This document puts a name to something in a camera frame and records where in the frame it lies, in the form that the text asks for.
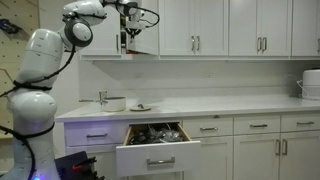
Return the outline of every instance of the kitchen appliance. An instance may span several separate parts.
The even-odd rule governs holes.
[[[306,70],[303,72],[302,98],[310,100],[320,100],[320,69]]]

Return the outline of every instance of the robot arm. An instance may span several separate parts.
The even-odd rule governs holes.
[[[63,26],[58,32],[36,30],[29,39],[14,87],[1,94],[8,95],[8,109],[13,114],[14,128],[0,125],[0,130],[14,135],[14,167],[0,180],[60,180],[56,170],[52,128],[57,110],[49,95],[57,75],[70,63],[76,50],[92,41],[90,26],[106,19],[104,6],[112,6],[128,17],[126,29],[134,37],[142,29],[139,21],[143,11],[141,0],[86,0],[68,4],[63,9]],[[63,50],[71,51],[67,63],[60,68]]]

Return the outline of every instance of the drawer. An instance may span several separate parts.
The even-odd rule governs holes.
[[[280,116],[245,116],[234,118],[234,134],[280,132]]]
[[[233,118],[193,118],[184,120],[183,128],[192,138],[232,135]]]
[[[127,129],[116,121],[65,123],[66,146],[122,144]]]
[[[320,113],[283,115],[281,119],[281,132],[318,129],[320,129]]]
[[[192,170],[199,165],[200,141],[191,141],[180,124],[168,123],[182,142],[129,145],[130,139],[148,125],[130,125],[123,146],[116,148],[118,177]]]

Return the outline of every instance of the white wall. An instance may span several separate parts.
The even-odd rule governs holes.
[[[42,28],[58,30],[62,7],[70,0],[40,0],[40,24]],[[63,62],[68,58],[66,53]],[[163,62],[101,62],[79,61],[78,56],[63,71],[51,92],[58,102],[57,115],[61,115],[81,104],[82,99],[97,98],[97,92],[107,90],[137,90],[158,88],[221,88],[221,87],[284,87],[294,83],[287,74],[300,78],[304,69],[315,66],[315,62],[289,61],[163,61]],[[205,73],[213,73],[207,79]],[[64,155],[63,126],[54,129],[56,155]],[[1,153],[8,151],[8,144],[1,146]],[[12,166],[0,163],[0,171]]]

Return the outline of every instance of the countertop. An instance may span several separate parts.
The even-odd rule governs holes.
[[[145,112],[130,111],[131,107],[138,104],[152,109]],[[56,117],[55,122],[319,111],[320,101],[286,96],[148,98],[127,99],[126,107],[126,110],[121,112],[104,112],[101,111],[99,102],[93,102]]]

